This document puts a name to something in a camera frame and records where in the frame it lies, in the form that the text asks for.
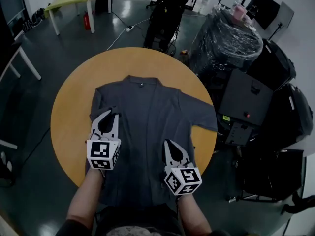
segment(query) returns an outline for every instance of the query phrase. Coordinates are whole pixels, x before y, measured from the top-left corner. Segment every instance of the table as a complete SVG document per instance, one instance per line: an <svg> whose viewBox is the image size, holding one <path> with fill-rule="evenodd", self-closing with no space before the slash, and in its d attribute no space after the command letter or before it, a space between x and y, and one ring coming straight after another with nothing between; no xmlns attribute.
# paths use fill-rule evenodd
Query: table
<svg viewBox="0 0 315 236"><path fill-rule="evenodd" d="M60 33L59 33L58 27L56 25L54 13L52 10L55 8L59 8L59 7L74 3L75 7L76 7L77 15L79 15L79 10L78 10L78 5L77 5L77 3L79 3L79 2L86 2L87 3L87 10L88 10L88 15L89 15L91 33L95 32L91 0L57 0L45 9L45 11L49 12L49 16L50 16L51 22L53 23L56 35L59 35ZM108 0L108 13L111 13L111 12L112 12L112 0Z"/></svg>
<svg viewBox="0 0 315 236"><path fill-rule="evenodd" d="M69 178L80 185L85 175L86 144L91 130L89 114L95 88L127 75L157 77L164 86L212 105L197 76L177 59L144 48L119 48L98 54L77 67L60 88L51 114L55 154ZM211 159L217 133L192 127L195 161L202 174Z"/></svg>

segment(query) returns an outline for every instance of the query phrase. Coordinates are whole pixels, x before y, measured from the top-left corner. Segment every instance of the gray cardigan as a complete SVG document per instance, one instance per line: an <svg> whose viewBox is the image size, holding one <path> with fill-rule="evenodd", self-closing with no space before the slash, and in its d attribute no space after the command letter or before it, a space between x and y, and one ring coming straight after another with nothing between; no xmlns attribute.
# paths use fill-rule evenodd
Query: gray cardigan
<svg viewBox="0 0 315 236"><path fill-rule="evenodd" d="M109 206L148 207L166 203L170 191L161 184L162 145L171 139L194 161L192 125L217 131L214 107L162 85L157 78L127 76L95 90L90 118L113 108L121 115L120 155L107 171L100 201Z"/></svg>

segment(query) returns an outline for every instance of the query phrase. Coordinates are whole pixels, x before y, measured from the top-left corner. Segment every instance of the red fire extinguisher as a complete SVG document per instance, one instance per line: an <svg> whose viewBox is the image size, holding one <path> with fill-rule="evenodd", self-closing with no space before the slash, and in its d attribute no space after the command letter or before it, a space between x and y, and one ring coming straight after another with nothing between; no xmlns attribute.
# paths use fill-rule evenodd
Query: red fire extinguisher
<svg viewBox="0 0 315 236"><path fill-rule="evenodd" d="M86 30L90 30L91 29L91 26L90 26L90 21L89 21L89 15L87 12L84 13L84 16L83 16L83 24L84 24L84 28Z"/></svg>

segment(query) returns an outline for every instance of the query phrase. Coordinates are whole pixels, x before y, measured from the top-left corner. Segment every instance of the extension cord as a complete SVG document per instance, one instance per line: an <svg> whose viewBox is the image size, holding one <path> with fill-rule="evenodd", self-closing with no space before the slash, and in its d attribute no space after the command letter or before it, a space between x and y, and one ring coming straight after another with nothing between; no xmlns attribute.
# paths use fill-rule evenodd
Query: extension cord
<svg viewBox="0 0 315 236"><path fill-rule="evenodd" d="M131 28L128 28L128 29L127 29L127 32L132 31L132 30L133 30L133 28L134 28L134 26L131 26Z"/></svg>

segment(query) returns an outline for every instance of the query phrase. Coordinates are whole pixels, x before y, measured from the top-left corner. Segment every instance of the plastic-wrapped object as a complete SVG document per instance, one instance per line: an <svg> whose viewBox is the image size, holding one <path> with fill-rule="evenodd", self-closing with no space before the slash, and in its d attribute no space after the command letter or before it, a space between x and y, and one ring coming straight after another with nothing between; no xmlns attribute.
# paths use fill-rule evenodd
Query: plastic-wrapped object
<svg viewBox="0 0 315 236"><path fill-rule="evenodd" d="M192 43L188 66L201 81L212 72L247 71L263 48L262 38L228 10L214 7Z"/></svg>

